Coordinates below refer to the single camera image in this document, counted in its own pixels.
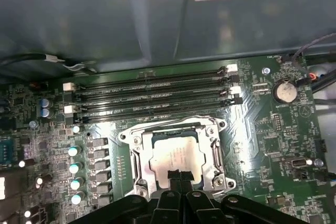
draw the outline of motherboard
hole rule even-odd
[[[149,200],[170,169],[192,171],[218,200],[336,221],[311,87],[282,56],[2,86],[0,132],[3,223],[69,223],[129,194]]]

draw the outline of black cable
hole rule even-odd
[[[299,50],[297,50],[296,53],[292,56],[292,64],[293,64],[293,66],[295,66],[297,69],[305,72],[306,74],[309,74],[309,71],[300,65],[300,63],[297,61],[297,58],[307,48],[309,48],[309,47],[311,47],[311,46],[313,46],[313,45],[315,45],[315,44],[317,44],[317,43],[319,43],[319,42],[321,42],[321,41],[323,41],[325,39],[331,38],[333,36],[336,36],[336,32],[324,35],[324,36],[322,36],[320,38],[317,38],[317,39],[313,40],[312,42],[310,42],[308,44],[305,44],[303,47],[301,47]]]
[[[29,54],[20,54],[20,55],[13,55],[10,57],[6,57],[3,59],[0,59],[0,66],[6,66],[9,64],[13,64],[16,62],[22,62],[27,60],[43,60],[43,61],[49,61],[54,63],[60,63],[65,68],[67,68],[70,71],[82,71],[86,74],[95,74],[95,71],[92,71],[91,69],[88,69],[84,64],[73,62],[72,60],[64,60],[62,58],[59,58],[57,56],[48,55],[48,54],[40,54],[40,53],[29,53]]]
[[[336,99],[314,99],[317,105],[336,105]]]
[[[336,82],[336,69],[329,73],[326,73],[323,77],[320,77],[318,81],[311,85],[313,93],[316,93]]]

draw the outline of screw hole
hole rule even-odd
[[[227,186],[230,187],[230,188],[232,188],[232,187],[235,186],[235,183],[233,183],[232,181],[230,181],[229,183],[227,183]]]

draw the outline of white connector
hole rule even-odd
[[[63,91],[75,91],[76,85],[72,82],[63,83]]]
[[[228,73],[237,72],[238,71],[238,65],[237,64],[229,64],[229,65],[226,66],[226,71]]]
[[[233,86],[230,88],[230,94],[241,94],[241,90],[240,86]]]
[[[74,113],[76,113],[75,105],[64,106],[64,114],[74,114]]]

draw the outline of cpu socket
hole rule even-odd
[[[157,190],[169,188],[169,170],[191,171],[194,190],[226,193],[236,187],[227,178],[219,132],[226,122],[211,116],[142,123],[119,134],[130,145],[134,189],[150,199]]]

